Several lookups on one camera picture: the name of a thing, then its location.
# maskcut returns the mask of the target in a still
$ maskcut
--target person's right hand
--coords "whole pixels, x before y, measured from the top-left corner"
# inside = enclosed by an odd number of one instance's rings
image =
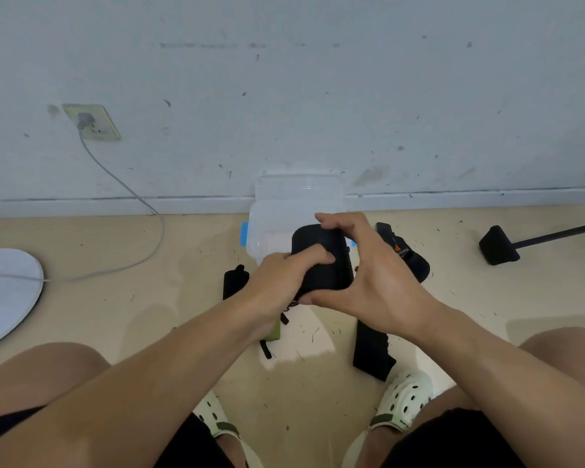
[[[325,229],[341,228],[357,243],[360,264],[347,289],[312,291],[300,297],[300,304],[329,307],[375,330],[405,338],[417,334],[442,311],[443,304],[420,285],[363,213],[317,213],[316,219]]]

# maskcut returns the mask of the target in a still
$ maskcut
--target black shorts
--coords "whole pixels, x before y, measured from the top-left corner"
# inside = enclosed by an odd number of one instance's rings
[[[14,412],[0,417],[0,436],[43,408]],[[234,468],[208,427],[194,414],[180,426],[156,468],[195,465],[202,460],[208,468]],[[382,468],[433,467],[524,467],[511,447],[478,410],[453,409],[421,425],[397,443]]]

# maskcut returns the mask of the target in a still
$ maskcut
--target hand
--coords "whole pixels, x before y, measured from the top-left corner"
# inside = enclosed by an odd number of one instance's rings
[[[357,243],[360,264],[353,283],[342,291],[312,291],[299,303],[329,307],[366,325],[405,338],[442,306],[416,280],[403,259],[383,242],[363,213],[317,213],[325,229],[341,228]]]
[[[264,338],[271,331],[280,313],[301,287],[307,270],[314,265],[330,265],[334,261],[334,255],[320,244],[293,255],[269,254],[251,275],[247,285],[234,296],[248,299],[259,313],[256,339]]]

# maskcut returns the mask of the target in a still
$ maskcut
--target black metal rod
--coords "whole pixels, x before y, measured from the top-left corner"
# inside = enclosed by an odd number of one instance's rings
[[[518,243],[512,243],[514,248],[524,248],[525,246],[531,246],[532,244],[546,243],[547,241],[558,240],[559,238],[566,238],[567,236],[580,235],[585,233],[585,225],[582,227],[570,228],[563,231],[557,231],[556,233],[550,233],[549,235],[538,236],[531,238],[530,240],[519,241]]]

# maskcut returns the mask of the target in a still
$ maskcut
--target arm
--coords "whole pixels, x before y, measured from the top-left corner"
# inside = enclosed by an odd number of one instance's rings
[[[356,241],[360,265],[348,289],[314,291],[302,303],[343,311],[419,346],[475,401],[527,467],[585,467],[584,385],[434,299],[363,214],[317,218]]]
[[[151,467],[221,375],[265,336],[319,245],[268,256],[238,294],[74,389],[0,438],[0,467]]]

